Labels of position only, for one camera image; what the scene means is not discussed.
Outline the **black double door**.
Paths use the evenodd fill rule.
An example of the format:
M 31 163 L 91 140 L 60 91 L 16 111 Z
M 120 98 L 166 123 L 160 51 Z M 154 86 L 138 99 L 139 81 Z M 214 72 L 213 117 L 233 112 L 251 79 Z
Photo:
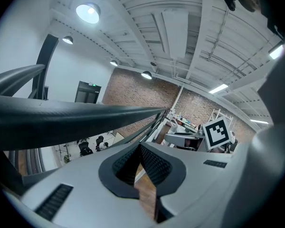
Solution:
M 100 91 L 101 86 L 89 86 L 88 83 L 79 81 L 75 96 L 75 102 L 96 104 Z

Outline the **black steel column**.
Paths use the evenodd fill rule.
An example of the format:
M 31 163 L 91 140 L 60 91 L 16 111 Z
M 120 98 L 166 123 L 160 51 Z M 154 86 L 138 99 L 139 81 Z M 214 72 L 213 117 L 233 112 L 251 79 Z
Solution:
M 44 91 L 45 91 L 45 81 L 48 72 L 48 67 L 53 56 L 53 53 L 56 49 L 56 46 L 59 42 L 59 38 L 55 37 L 51 34 L 48 34 L 43 42 L 41 47 L 37 64 L 44 65 L 44 69 L 33 78 L 32 83 L 32 91 L 36 90 L 33 99 L 43 100 L 44 99 Z

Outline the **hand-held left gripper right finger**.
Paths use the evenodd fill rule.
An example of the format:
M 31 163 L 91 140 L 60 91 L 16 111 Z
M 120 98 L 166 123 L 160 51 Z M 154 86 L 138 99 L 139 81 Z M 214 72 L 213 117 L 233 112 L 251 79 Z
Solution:
M 229 228 L 233 154 L 141 144 L 141 163 L 156 187 L 155 220 L 140 228 Z

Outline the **black office chair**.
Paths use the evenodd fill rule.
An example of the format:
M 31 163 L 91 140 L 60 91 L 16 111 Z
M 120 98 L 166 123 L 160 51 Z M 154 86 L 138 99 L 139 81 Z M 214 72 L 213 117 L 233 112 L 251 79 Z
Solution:
M 89 148 L 88 142 L 82 142 L 78 145 L 78 147 L 80 149 L 80 156 L 93 154 L 93 151 Z
M 103 136 L 99 136 L 97 139 L 96 139 L 96 151 L 99 152 L 101 149 L 100 149 L 100 144 L 103 142 L 104 138 Z

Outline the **white ceiling air unit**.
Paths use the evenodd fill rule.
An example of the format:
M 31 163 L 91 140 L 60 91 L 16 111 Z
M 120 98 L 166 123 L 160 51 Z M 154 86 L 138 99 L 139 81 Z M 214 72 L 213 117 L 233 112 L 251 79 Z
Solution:
M 189 13 L 185 10 L 170 9 L 162 12 L 166 29 L 170 57 L 174 60 L 185 58 Z

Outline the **white pipe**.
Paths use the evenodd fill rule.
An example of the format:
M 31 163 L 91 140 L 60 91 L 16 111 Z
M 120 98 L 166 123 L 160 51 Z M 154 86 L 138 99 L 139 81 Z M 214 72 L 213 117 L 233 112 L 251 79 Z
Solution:
M 180 87 L 180 90 L 179 90 L 179 92 L 178 92 L 178 95 L 177 95 L 177 97 L 175 98 L 174 103 L 173 103 L 173 105 L 172 105 L 172 107 L 171 107 L 171 110 L 174 110 L 174 109 L 175 109 L 175 106 L 176 106 L 176 104 L 177 104 L 177 102 L 178 102 L 178 100 L 179 100 L 179 98 L 180 98 L 180 95 L 181 95 L 183 89 L 184 89 L 184 86 L 181 86 L 181 87 Z

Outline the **black metal railing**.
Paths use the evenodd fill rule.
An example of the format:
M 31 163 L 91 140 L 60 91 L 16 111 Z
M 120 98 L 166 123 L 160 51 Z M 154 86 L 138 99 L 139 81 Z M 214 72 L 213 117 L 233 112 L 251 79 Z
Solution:
M 20 182 L 6 151 L 30 150 L 76 141 L 121 128 L 165 108 L 110 106 L 42 99 L 43 64 L 0 74 L 0 182 Z

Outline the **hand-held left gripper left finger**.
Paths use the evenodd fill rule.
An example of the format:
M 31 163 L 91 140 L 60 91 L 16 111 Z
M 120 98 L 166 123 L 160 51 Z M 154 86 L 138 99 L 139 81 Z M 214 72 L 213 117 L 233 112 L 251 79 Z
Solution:
M 7 191 L 4 194 L 35 228 L 152 228 L 155 222 L 143 210 L 139 200 L 117 197 L 98 176 L 98 169 L 105 159 L 129 146 L 123 144 L 72 160 L 35 184 L 21 198 Z M 49 221 L 36 211 L 61 184 L 71 187 L 71 192 Z

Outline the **beige partition panel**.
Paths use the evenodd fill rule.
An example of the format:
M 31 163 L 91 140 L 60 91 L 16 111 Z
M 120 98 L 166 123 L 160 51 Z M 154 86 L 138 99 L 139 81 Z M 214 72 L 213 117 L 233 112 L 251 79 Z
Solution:
M 115 135 L 115 139 L 113 141 L 113 144 L 121 141 L 122 139 L 124 139 L 124 137 L 119 133 L 119 132 L 116 132 L 116 135 Z

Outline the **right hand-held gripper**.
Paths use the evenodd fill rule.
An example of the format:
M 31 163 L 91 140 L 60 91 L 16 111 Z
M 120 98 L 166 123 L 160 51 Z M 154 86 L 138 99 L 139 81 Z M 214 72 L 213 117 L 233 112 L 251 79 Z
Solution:
M 211 151 L 230 142 L 230 130 L 225 117 L 210 121 L 191 133 L 166 133 L 164 140 L 178 147 L 188 147 L 195 151 Z

